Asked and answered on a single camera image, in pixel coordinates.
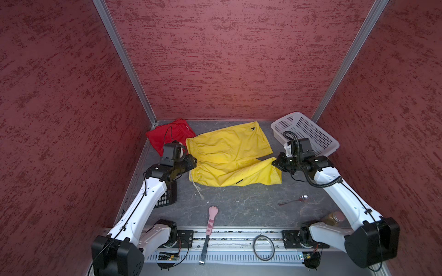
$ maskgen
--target metal ring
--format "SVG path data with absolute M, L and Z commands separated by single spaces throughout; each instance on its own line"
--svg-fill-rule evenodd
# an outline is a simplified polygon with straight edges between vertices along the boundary
M 270 257 L 268 257 L 268 258 L 266 258 L 266 259 L 261 258 L 261 257 L 258 256 L 258 254 L 256 253 L 255 244 L 256 244 L 256 241 L 257 241 L 259 238 L 263 238 L 263 239 L 265 239 L 266 241 L 268 241 L 268 242 L 272 245 L 272 254 L 270 255 Z M 269 237 L 264 236 L 264 235 L 259 235 L 259 236 L 257 236 L 257 237 L 253 240 L 253 253 L 255 253 L 255 256 L 256 256 L 258 259 L 262 260 L 262 261 L 270 261 L 271 259 L 273 259 L 273 256 L 275 255 L 275 246 L 274 246 L 272 240 L 269 239 Z

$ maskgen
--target red wall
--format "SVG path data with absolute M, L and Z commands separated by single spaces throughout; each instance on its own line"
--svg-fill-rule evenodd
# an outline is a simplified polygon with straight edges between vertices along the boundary
M 0 275 L 79 275 L 149 129 L 90 0 L 0 4 Z
M 108 0 L 159 119 L 313 115 L 373 1 Z
M 441 275 L 442 2 L 390 0 L 319 125 L 331 158 L 401 226 L 394 275 Z

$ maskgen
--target metal corner post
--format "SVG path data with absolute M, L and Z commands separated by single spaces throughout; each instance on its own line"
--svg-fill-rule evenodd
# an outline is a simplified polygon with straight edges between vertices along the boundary
M 149 100 L 147 99 L 146 93 L 144 92 L 143 86 L 141 85 L 137 73 L 133 68 L 129 55 L 127 54 L 126 49 L 124 48 L 123 41 L 121 40 L 120 35 L 118 34 L 117 28 L 115 27 L 114 21 L 112 20 L 109 9 L 107 8 L 104 0 L 92 0 L 92 1 L 94 2 L 98 14 L 100 15 L 101 20 L 103 21 L 103 24 L 107 30 L 107 33 L 110 36 L 110 39 L 112 40 L 112 43 L 115 46 L 115 49 L 117 50 L 118 55 L 120 56 L 121 62 L 123 63 L 124 68 L 126 69 L 126 72 L 129 75 L 130 81 L 132 82 L 132 85 L 135 88 L 138 97 L 140 98 L 141 104 L 143 105 L 144 110 L 146 111 L 146 114 L 149 117 L 150 123 L 153 126 L 156 124 L 155 114 L 153 113 L 152 107 L 150 106 Z
M 333 77 L 333 80 L 331 81 L 330 86 L 325 92 L 324 97 L 316 108 L 316 111 L 312 116 L 313 122 L 318 122 L 319 117 L 324 112 L 325 107 L 336 92 L 336 89 L 338 88 L 339 84 L 347 73 L 348 68 L 350 68 L 350 65 L 353 63 L 354 59 L 358 55 L 359 50 L 362 48 L 362 45 L 364 44 L 365 40 L 367 39 L 368 35 L 370 34 L 377 20 L 379 19 L 379 16 L 381 16 L 382 12 L 384 11 L 388 1 L 389 0 L 375 0 L 373 6 L 367 14 L 367 17 L 364 20 L 364 23 L 362 23 L 358 34 L 354 38 L 353 43 L 351 44 L 347 54 L 345 55 L 341 66 Z

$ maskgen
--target perforated basket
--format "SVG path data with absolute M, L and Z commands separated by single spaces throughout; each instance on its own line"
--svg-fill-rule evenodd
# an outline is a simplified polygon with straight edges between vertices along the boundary
M 282 135 L 287 130 L 294 132 L 298 138 L 309 138 L 316 156 L 329 156 L 339 148 L 338 141 L 301 112 L 277 119 L 271 127 L 273 135 L 283 145 L 288 142 Z

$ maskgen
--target red cloth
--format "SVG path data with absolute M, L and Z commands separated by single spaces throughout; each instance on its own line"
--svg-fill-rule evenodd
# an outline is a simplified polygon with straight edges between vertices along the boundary
M 186 146 L 186 139 L 195 137 L 196 135 L 186 120 L 178 118 L 175 122 L 167 125 L 160 125 L 154 130 L 146 132 L 146 136 L 152 147 L 160 154 L 160 156 L 163 156 L 164 144 L 177 140 Z

